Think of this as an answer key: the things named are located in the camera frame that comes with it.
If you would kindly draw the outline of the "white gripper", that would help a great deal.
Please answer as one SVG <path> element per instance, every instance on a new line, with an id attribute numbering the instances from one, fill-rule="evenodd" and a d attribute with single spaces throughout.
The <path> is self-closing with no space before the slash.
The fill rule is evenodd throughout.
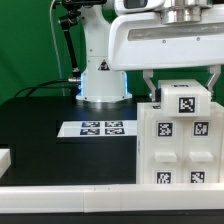
<path id="1" fill-rule="evenodd" d="M 108 60 L 114 70 L 144 70 L 152 102 L 161 100 L 150 69 L 209 66 L 206 87 L 213 87 L 224 64 L 224 14 L 205 14 L 197 23 L 164 25 L 156 13 L 129 14 L 111 26 Z"/>

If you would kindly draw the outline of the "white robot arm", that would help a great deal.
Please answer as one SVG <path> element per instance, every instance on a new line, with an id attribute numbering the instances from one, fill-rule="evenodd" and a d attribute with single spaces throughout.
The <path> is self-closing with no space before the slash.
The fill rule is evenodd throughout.
<path id="1" fill-rule="evenodd" d="M 81 14 L 89 57 L 115 71 L 224 64 L 224 0 L 109 0 L 107 22 L 96 4 Z"/>

